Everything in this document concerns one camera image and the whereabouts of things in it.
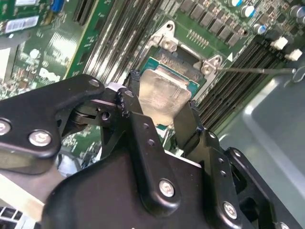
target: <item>sticker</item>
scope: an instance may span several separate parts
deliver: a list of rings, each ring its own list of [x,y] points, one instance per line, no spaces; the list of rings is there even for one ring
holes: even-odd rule
[[[27,6],[36,4],[36,0],[16,0],[15,6]]]
[[[5,33],[15,32],[18,30],[34,27],[38,23],[38,18],[39,16],[33,16],[28,18],[10,20],[6,23]]]

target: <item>blue connector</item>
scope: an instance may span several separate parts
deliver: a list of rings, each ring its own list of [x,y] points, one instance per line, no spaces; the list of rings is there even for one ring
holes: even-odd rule
[[[51,5],[51,11],[58,13],[62,10],[63,4],[65,0],[54,0],[53,4]]]

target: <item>electrolytic capacitor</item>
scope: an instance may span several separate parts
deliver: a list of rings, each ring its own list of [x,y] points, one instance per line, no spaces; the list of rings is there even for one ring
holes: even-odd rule
[[[290,10],[291,17],[302,18],[305,16],[305,6],[293,6]]]
[[[231,7],[240,6],[243,0],[228,0],[228,5]]]
[[[301,17],[301,18],[297,18],[296,19],[296,22],[301,24],[301,25],[305,25],[305,16],[304,17]]]
[[[240,10],[240,14],[243,18],[250,18],[254,15],[255,9],[254,6],[243,6]]]
[[[258,35],[262,35],[266,32],[266,26],[264,25],[261,25],[261,24],[255,24],[253,26],[253,30],[256,34]]]

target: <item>silver metal plate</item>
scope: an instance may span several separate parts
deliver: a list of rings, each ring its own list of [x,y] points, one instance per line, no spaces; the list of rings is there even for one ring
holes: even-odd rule
[[[192,94],[188,81],[162,69],[147,69],[141,76],[140,104],[143,113],[157,125],[168,126]]]

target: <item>metal rod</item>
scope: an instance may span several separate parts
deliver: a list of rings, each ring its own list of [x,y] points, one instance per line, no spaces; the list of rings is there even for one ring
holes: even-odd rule
[[[268,69],[268,68],[218,68],[220,72],[260,73],[260,74],[295,74],[295,68]]]

